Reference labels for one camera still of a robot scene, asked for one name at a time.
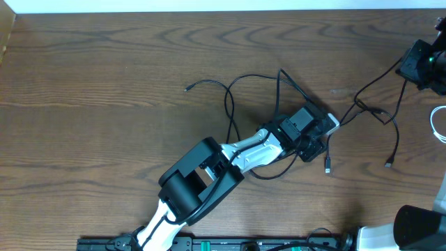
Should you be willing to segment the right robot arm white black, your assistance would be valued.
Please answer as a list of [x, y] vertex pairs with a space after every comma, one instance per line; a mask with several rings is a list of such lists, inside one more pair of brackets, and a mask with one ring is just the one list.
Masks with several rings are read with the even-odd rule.
[[[437, 38], [431, 44], [416, 40], [402, 56], [395, 73], [422, 91], [445, 95], [445, 18], [435, 26]], [[431, 210], [402, 206], [392, 224], [358, 229], [356, 250], [444, 250], [445, 184], [438, 191]]]

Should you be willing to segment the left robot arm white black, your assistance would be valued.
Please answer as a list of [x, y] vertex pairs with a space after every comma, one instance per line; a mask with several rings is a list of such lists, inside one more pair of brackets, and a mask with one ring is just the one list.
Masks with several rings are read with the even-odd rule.
[[292, 154], [311, 162], [323, 153], [323, 138], [339, 127], [331, 113], [310, 107], [276, 116], [239, 142], [200, 141], [159, 179], [157, 210], [135, 236], [137, 250], [168, 250], [176, 234], [208, 215], [245, 178], [245, 173]]

